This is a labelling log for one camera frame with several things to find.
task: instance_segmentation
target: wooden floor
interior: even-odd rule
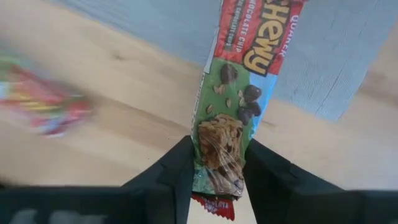
[[[256,139],[340,187],[398,189],[397,38],[398,26],[337,123],[272,100]],[[190,133],[201,66],[43,0],[0,1],[0,40],[95,103],[92,120],[58,139],[0,112],[4,180],[121,185]],[[189,223],[228,223],[191,205]],[[247,194],[235,223],[255,223]]]

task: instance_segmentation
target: blurred candy wrapper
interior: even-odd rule
[[[0,52],[0,105],[44,136],[61,136],[92,112],[83,95],[40,78],[29,62],[8,52]]]

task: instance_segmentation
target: gray rug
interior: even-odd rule
[[[203,65],[219,14],[215,0],[52,1]],[[310,0],[289,45],[274,97],[337,120],[397,15],[397,0]]]

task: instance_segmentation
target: granola bar wrapper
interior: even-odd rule
[[[193,198],[234,218],[244,152],[277,81],[304,1],[224,0],[193,119]]]
[[[39,78],[17,57],[0,54],[0,106],[33,132],[61,136],[91,114],[88,100],[55,82]]]

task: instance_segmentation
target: quaker chewy wrapper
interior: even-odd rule
[[[233,220],[244,152],[266,110],[303,1],[224,0],[195,107],[193,198]]]

